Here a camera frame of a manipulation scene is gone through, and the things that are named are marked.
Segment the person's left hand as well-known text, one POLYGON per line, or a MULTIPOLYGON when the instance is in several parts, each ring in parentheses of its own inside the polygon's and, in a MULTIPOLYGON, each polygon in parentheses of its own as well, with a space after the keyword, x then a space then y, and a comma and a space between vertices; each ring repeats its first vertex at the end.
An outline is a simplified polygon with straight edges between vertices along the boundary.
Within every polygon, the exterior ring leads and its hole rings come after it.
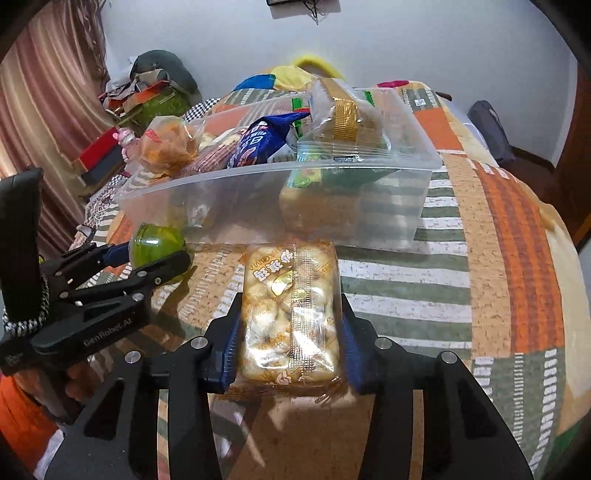
POLYGON ((61 424, 72 425, 101 379, 84 360, 66 370, 31 368, 13 375, 18 386, 61 424))

